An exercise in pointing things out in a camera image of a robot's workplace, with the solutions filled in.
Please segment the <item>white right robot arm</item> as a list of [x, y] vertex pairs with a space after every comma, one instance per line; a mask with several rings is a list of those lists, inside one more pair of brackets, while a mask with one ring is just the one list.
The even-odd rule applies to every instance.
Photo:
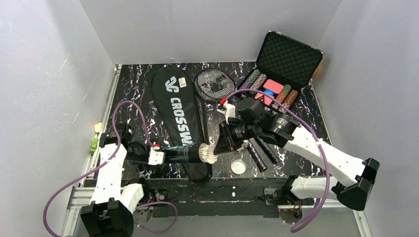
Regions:
[[234, 152], [246, 140], [260, 139], [293, 152], [330, 174], [330, 178], [293, 176], [282, 188], [282, 197], [291, 201], [326, 196], [350, 209], [365, 210], [380, 166], [377, 160], [362, 160], [338, 150], [315, 138], [290, 114], [268, 112], [258, 100], [246, 98], [234, 106], [222, 99], [221, 104], [226, 119], [219, 124], [215, 155]]

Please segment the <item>black racket cover bag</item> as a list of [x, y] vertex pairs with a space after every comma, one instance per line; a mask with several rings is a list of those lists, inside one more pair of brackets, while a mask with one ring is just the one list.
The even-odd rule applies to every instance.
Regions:
[[206, 143], [192, 80], [180, 68], [166, 66], [151, 80], [151, 95], [172, 146]]

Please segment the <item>white tube lid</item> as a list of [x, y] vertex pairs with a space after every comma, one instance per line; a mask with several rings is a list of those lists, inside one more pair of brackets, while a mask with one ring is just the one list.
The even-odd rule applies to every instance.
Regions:
[[242, 160], [234, 160], [231, 162], [231, 171], [236, 175], [242, 175], [245, 173], [247, 167]]

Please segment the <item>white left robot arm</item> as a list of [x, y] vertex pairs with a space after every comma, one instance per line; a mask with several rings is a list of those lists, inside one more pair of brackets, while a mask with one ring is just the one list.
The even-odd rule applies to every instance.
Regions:
[[144, 179], [122, 184], [123, 164], [127, 155], [113, 132], [101, 135], [100, 164], [90, 204], [81, 208], [81, 220], [90, 237], [130, 237], [134, 229], [133, 213], [144, 198]]

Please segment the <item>white feather shuttlecock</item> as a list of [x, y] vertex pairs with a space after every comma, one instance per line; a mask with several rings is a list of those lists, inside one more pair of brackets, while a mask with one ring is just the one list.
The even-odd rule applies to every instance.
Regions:
[[215, 145], [209, 145], [206, 143], [202, 143], [199, 146], [199, 158], [201, 162], [214, 164], [218, 160], [218, 155], [214, 154]]

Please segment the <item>clear shuttlecock tube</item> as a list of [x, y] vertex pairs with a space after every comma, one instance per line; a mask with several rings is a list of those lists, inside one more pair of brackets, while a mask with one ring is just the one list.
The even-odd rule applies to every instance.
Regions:
[[202, 163], [198, 144], [163, 147], [165, 163]]

